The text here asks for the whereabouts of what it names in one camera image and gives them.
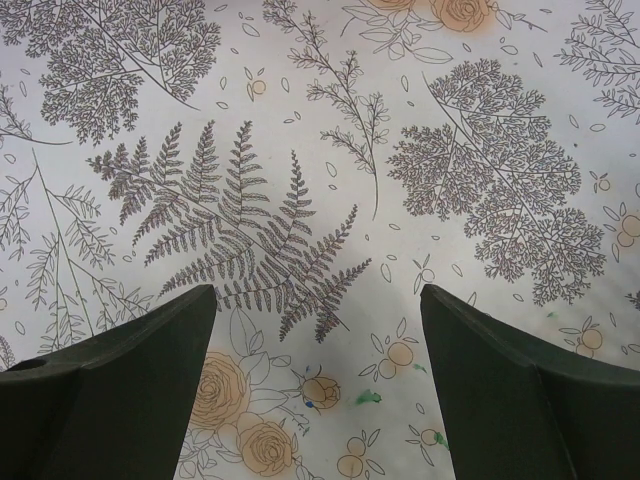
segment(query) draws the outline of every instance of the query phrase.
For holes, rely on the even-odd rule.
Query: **leaf drawing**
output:
[[[346,148],[355,156],[358,170],[364,170],[373,175],[375,183],[375,206],[373,218],[378,211],[378,171],[376,169],[374,148],[376,145],[387,143],[385,138],[388,129],[381,129],[381,125],[389,120],[382,95],[379,92],[368,96],[358,95],[355,84],[358,77],[363,75],[357,54],[353,50],[347,51],[347,58],[340,62],[341,67],[329,62],[328,54],[322,47],[327,40],[322,36],[324,30],[315,23],[316,18],[311,13],[302,15],[300,23],[293,19],[296,4],[291,0],[266,0],[264,2],[264,19],[268,23],[280,27],[286,34],[295,32],[296,41],[304,44],[302,51],[291,49],[288,56],[298,68],[315,68],[320,75],[329,73],[335,81],[322,85],[317,79],[308,85],[307,99],[310,101],[326,98],[332,105],[344,114],[345,120],[353,124],[358,130],[360,140],[353,133],[344,132],[337,126],[333,130],[320,132],[323,140],[331,140],[333,146]]]
[[[341,299],[371,261],[346,270],[332,265],[358,209],[354,205],[339,228],[314,243],[307,219],[316,212],[309,209],[309,189],[292,152],[290,191],[278,213],[266,210],[271,199],[257,188],[267,180],[250,144],[251,129],[249,121],[240,127],[224,175],[218,170],[213,122],[204,127],[188,163],[178,154],[180,124],[169,132],[152,164],[144,137],[131,156],[121,144],[115,153],[107,151],[88,163],[111,183],[109,197],[122,202],[122,224],[153,202],[133,239],[137,244],[153,231],[164,231],[145,265],[167,255],[198,252],[197,260],[166,281],[160,295],[212,282],[219,308],[275,309],[282,317],[281,340],[303,318],[315,317],[316,340],[322,342],[342,324],[336,313]]]
[[[413,215],[447,221],[464,215],[467,237],[480,237],[485,273],[509,282],[527,270],[533,299],[571,303],[603,274],[603,232],[576,208],[561,208],[581,184],[577,164],[548,138],[544,102],[524,91],[497,61],[465,62],[427,83],[449,122],[403,129],[389,176],[402,181]]]
[[[635,295],[632,293],[629,293],[625,295],[624,298],[629,300],[631,304],[636,308],[636,310],[640,310],[640,291],[637,292]]]
[[[204,0],[7,0],[0,24],[5,44],[25,41],[29,57],[48,58],[44,119],[67,122],[81,143],[97,145],[135,128],[145,80],[186,105],[220,45],[204,9]]]
[[[424,9],[419,8],[423,5],[419,2],[402,1],[388,4],[388,2],[359,0],[356,5],[342,7],[342,10],[351,18],[345,24],[340,36],[344,35],[351,22],[362,22],[365,30],[359,35],[377,44],[374,54],[386,50],[389,59],[394,61],[413,56],[423,63],[443,64],[453,60],[448,52],[429,46],[420,46],[425,44],[423,37],[428,37],[429,32],[443,27],[471,32],[483,22],[490,21],[489,16],[495,13],[496,20],[508,30],[511,30],[513,22],[520,22],[529,30],[535,28],[546,32],[544,28],[526,20],[526,15],[523,13],[514,15],[504,11],[499,8],[498,2],[493,2],[492,5],[487,4],[486,0],[482,0],[465,3],[462,7],[463,4],[454,6],[450,2],[432,0],[429,12],[432,15],[429,16],[430,18],[425,18]],[[451,12],[458,9],[459,11],[452,16]]]
[[[0,335],[0,372],[10,369],[16,363],[16,357],[13,355],[9,342]]]
[[[33,138],[31,125],[26,120],[21,120],[18,117],[14,110],[13,98],[9,96],[9,87],[2,83],[0,83],[0,119],[2,119],[2,123],[0,123],[0,148],[4,145],[5,138],[17,138],[44,145],[67,145],[71,143],[45,142]]]
[[[640,54],[633,38],[637,31],[632,27],[632,11],[622,12],[622,0],[587,0],[587,10],[592,14],[578,15],[573,22],[568,48],[562,48],[561,65],[572,71],[582,71],[593,86],[607,87],[594,99],[610,109],[609,117],[625,118],[637,115],[640,124]]]
[[[108,234],[97,224],[101,206],[83,186],[71,185],[64,193],[51,190],[35,152],[34,161],[29,177],[8,176],[10,190],[0,189],[0,250],[11,249],[9,260],[20,261],[25,247],[35,243],[27,218],[34,208],[29,192],[38,189],[46,199],[35,206],[38,222],[48,218],[53,230],[29,252],[26,298],[51,317],[38,352],[51,353],[145,314],[152,297],[141,296],[140,288],[127,292],[122,282],[94,273],[115,265]]]

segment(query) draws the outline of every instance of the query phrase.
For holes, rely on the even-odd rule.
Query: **floral pattern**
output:
[[[451,480],[425,285],[640,368],[634,9],[0,2],[0,371],[208,283],[175,480]]]
[[[217,430],[234,423],[249,406],[249,381],[231,357],[209,352],[204,360],[191,423]]]
[[[486,0],[431,0],[431,11],[457,32],[473,32],[489,16]]]

